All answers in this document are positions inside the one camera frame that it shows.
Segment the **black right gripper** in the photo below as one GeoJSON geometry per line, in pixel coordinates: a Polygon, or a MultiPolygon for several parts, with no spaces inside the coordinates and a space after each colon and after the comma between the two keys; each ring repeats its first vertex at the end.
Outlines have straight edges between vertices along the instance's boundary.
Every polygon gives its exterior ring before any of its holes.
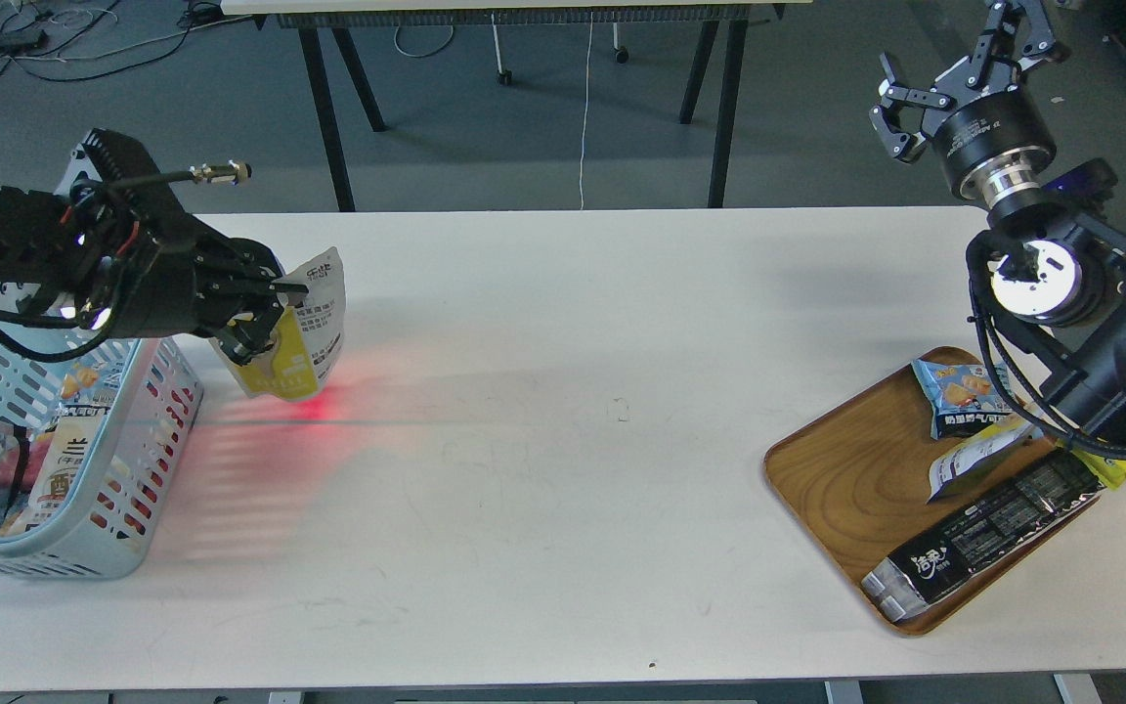
{"type": "Polygon", "coordinates": [[[1042,112],[1016,86],[1034,68],[1067,57],[1071,50],[1055,35],[1044,1],[988,1],[986,23],[974,48],[953,68],[953,80],[962,89],[988,95],[958,107],[950,93],[903,84],[897,59],[882,52],[884,79],[879,103],[870,110],[873,130],[899,163],[913,163],[929,143],[941,160],[951,196],[978,198],[978,179],[973,173],[993,157],[1028,153],[1033,169],[1042,173],[1058,155],[1042,112]],[[908,109],[921,112],[924,126],[908,128],[902,121],[908,109]]]}

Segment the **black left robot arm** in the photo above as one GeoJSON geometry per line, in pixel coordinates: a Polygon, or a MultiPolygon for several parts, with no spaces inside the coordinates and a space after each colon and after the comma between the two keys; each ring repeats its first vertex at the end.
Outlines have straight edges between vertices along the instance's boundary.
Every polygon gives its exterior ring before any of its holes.
{"type": "Polygon", "coordinates": [[[262,243],[229,238],[184,210],[175,182],[236,184],[249,164],[161,172],[137,139],[90,130],[59,193],[0,187],[0,346],[41,364],[108,339],[193,335],[233,364],[274,347],[309,286],[262,243]]]}

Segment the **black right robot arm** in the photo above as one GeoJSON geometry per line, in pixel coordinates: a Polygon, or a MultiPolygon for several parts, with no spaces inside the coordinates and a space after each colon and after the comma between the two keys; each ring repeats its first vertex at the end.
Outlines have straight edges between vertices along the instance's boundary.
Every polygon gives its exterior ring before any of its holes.
{"type": "Polygon", "coordinates": [[[1066,45],[1042,1],[986,8],[974,47],[926,88],[881,54],[872,126],[901,163],[931,149],[951,196],[986,213],[965,253],[983,364],[1006,362],[1067,451],[1126,461],[1126,233],[1103,219],[1116,175],[1094,157],[1044,179],[1058,148],[1027,79],[1066,45]]]}

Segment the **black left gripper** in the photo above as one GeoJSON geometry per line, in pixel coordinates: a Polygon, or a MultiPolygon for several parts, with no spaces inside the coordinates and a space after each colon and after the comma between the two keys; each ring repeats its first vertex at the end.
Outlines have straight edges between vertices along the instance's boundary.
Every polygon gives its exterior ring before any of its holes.
{"type": "Polygon", "coordinates": [[[245,238],[229,238],[202,220],[164,220],[162,234],[180,248],[160,252],[144,275],[125,278],[116,309],[115,338],[169,335],[211,337],[234,365],[272,351],[282,311],[300,306],[309,286],[282,278],[272,251],[245,238]]]}

